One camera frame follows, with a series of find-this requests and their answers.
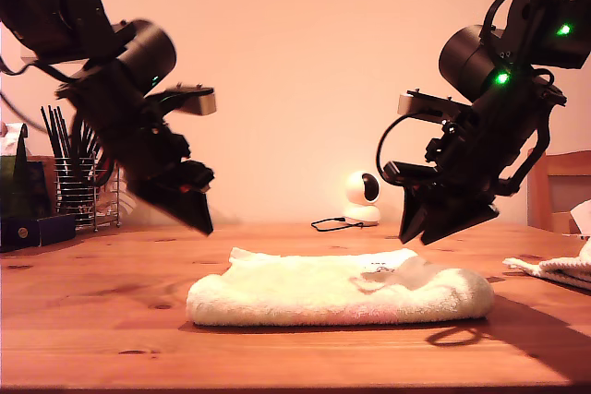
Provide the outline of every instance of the wooden table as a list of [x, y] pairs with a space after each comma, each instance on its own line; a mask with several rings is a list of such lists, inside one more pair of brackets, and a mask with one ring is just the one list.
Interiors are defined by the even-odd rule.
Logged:
[[3, 254], [3, 389], [591, 392], [590, 293], [501, 263], [577, 255], [583, 241], [523, 226], [490, 222], [408, 244], [487, 277], [497, 294], [487, 319], [362, 328], [197, 328], [186, 320], [190, 285], [222, 273], [233, 246], [372, 253], [400, 248], [396, 231], [237, 225], [204, 238], [182, 227], [122, 228]]

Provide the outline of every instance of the black cable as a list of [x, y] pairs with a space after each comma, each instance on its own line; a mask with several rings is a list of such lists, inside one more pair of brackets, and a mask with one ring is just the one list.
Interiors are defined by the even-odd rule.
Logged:
[[53, 66], [47, 65], [43, 62], [40, 62], [39, 60], [33, 60], [32, 62], [28, 62], [19, 71], [13, 71], [5, 64], [2, 56], [0, 56], [0, 71], [2, 71], [4, 74], [8, 76], [20, 76], [22, 73], [27, 71], [27, 69], [29, 69], [30, 66], [35, 66], [37, 69], [41, 69], [42, 72], [51, 76], [55, 80], [59, 80], [60, 82], [74, 83], [76, 81], [74, 78], [66, 76], [64, 73], [62, 73], [58, 69], [55, 69]]
[[376, 152], [376, 167], [378, 168], [378, 173], [380, 173], [380, 177], [385, 182], [388, 182], [388, 180], [384, 176], [384, 170], [382, 170], [382, 168], [381, 168], [381, 162], [380, 162], [381, 147], [384, 144], [384, 140], [386, 140], [386, 137], [388, 136], [388, 134], [390, 133], [390, 131], [392, 131], [394, 129], [394, 127], [397, 126], [398, 124], [400, 124], [404, 119], [407, 119], [409, 117], [415, 117], [416, 115], [425, 114], [425, 113], [428, 113], [428, 112], [409, 113], [409, 114], [405, 114], [405, 115], [402, 115], [402, 116], [398, 117], [394, 121], [393, 124], [391, 124], [390, 126], [388, 126], [388, 128], [386, 129], [386, 131], [384, 131], [384, 134], [381, 136], [380, 143], [378, 144], [378, 151]]
[[492, 21], [497, 14], [497, 11], [501, 7], [501, 5], [505, 2], [505, 0], [495, 0], [490, 8], [487, 11], [487, 14], [484, 17], [484, 23], [482, 24], [482, 30], [480, 30], [480, 40], [487, 51], [488, 57], [495, 66], [507, 66], [505, 60], [503, 60], [496, 52], [492, 46]]
[[357, 223], [352, 223], [352, 224], [348, 224], [345, 226], [337, 226], [335, 228], [319, 228], [318, 225], [319, 223], [323, 223], [325, 221], [345, 221], [344, 217], [331, 217], [329, 219], [322, 219], [321, 221], [313, 221], [312, 223], [310, 223], [310, 225], [312, 225], [313, 228], [316, 229], [316, 231], [319, 231], [321, 233], [326, 233], [328, 231], [338, 231], [338, 230], [346, 230], [347, 228], [354, 228], [356, 226], [358, 226], [359, 228], [363, 228], [363, 222], [362, 221], [358, 221]]
[[554, 75], [552, 74], [552, 72], [549, 69], [546, 69], [546, 68], [536, 68], [536, 69], [534, 69], [532, 71], [532, 75], [534, 77], [548, 75], [548, 77], [549, 77], [548, 84], [549, 85], [554, 84]]
[[24, 113], [19, 111], [18, 108], [12, 104], [12, 102], [8, 99], [8, 97], [1, 90], [0, 90], [0, 97], [2, 98], [2, 101], [6, 104], [6, 106], [10, 109], [10, 111], [12, 111], [14, 114], [16, 114], [20, 120], [22, 120], [24, 123], [29, 125], [31, 128], [36, 129], [37, 131], [41, 131], [42, 133], [49, 134], [47, 132], [47, 129], [45, 129], [45, 128], [43, 128], [43, 126], [33, 122]]
[[[69, 78], [68, 76], [66, 76], [61, 71], [55, 69], [52, 66], [49, 66], [47, 64], [44, 64], [44, 63], [42, 63], [42, 62], [40, 62], [38, 60], [35, 60], [33, 62], [27, 63], [19, 71], [13, 71], [12, 69], [10, 69], [5, 64], [4, 59], [2, 58], [2, 56], [0, 56], [0, 71], [3, 72], [4, 74], [8, 75], [8, 76], [20, 76], [22, 73], [24, 73], [25, 71], [27, 71], [27, 69], [29, 68], [29, 66], [35, 66], [36, 68], [41, 69], [41, 71], [43, 71], [45, 74], [51, 76], [52, 78], [54, 78], [56, 80], [59, 80], [60, 82], [73, 83], [73, 82], [76, 81], [74, 78]], [[21, 112], [8, 99], [8, 97], [4, 94], [4, 92], [0, 91], [0, 97], [2, 98], [2, 101], [6, 104], [6, 106], [10, 109], [10, 111], [12, 111], [14, 114], [16, 114], [19, 119], [21, 119], [27, 125], [30, 125], [30, 127], [36, 129], [37, 131], [41, 131], [42, 133], [48, 134], [47, 133], [47, 130], [42, 125], [39, 125], [39, 124], [33, 122], [29, 117], [27, 117], [27, 115], [25, 115], [23, 112]]]

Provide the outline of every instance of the crumpled towel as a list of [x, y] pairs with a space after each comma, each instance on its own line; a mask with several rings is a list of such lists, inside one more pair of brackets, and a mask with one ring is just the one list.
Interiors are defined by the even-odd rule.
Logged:
[[479, 318], [492, 308], [486, 279], [409, 249], [360, 256], [269, 256], [234, 248], [231, 267], [193, 284], [198, 325], [363, 325]]
[[511, 269], [520, 269], [530, 276], [591, 290], [591, 240], [583, 246], [578, 257], [552, 258], [537, 265], [510, 257], [505, 258], [502, 263]]

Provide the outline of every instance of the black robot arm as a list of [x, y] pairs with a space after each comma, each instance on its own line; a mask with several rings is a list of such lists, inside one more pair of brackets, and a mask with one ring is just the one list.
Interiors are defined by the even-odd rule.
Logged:
[[[566, 103], [543, 66], [578, 69], [591, 52], [591, 0], [513, 0], [499, 30], [493, 19], [505, 1], [495, 0], [482, 26], [458, 31], [441, 51], [441, 74], [471, 105], [418, 90], [401, 96], [399, 113], [442, 125], [427, 146], [431, 165], [389, 161], [382, 169], [382, 138], [380, 175], [404, 188], [403, 243], [422, 233], [428, 244], [499, 215], [495, 197], [519, 190], [549, 144], [552, 108]], [[534, 132], [529, 157], [500, 178]]]
[[[131, 192], [211, 233], [205, 192], [213, 171], [188, 160], [187, 141], [163, 117], [176, 109], [215, 112], [213, 89], [178, 85], [147, 95], [175, 67], [175, 48], [164, 31], [142, 19], [111, 25], [101, 0], [0, 0], [0, 19], [36, 54], [36, 60], [16, 72], [0, 59], [0, 69], [19, 75], [36, 66], [63, 82], [56, 96], [77, 110], [73, 155], [84, 121], [104, 153], [126, 171]], [[72, 77], [52, 66], [72, 60], [86, 60]]]

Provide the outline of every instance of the wire basket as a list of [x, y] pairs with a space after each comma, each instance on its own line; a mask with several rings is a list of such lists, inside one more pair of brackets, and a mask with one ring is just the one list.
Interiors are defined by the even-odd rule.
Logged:
[[[73, 168], [74, 162], [80, 165], [78, 172]], [[119, 165], [115, 164], [107, 184], [93, 185], [105, 173], [107, 170], [98, 165], [96, 157], [55, 158], [55, 211], [57, 214], [74, 214], [77, 230], [92, 228], [98, 232], [99, 226], [113, 223], [121, 226]]]

